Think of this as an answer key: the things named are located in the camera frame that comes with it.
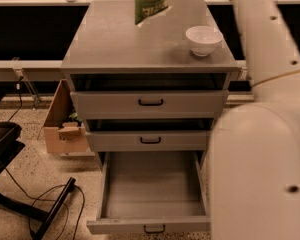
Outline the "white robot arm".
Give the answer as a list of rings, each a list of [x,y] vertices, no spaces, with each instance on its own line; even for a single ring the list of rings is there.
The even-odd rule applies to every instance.
[[[212,132],[212,240],[300,240],[300,52],[273,0],[232,4],[254,100]]]

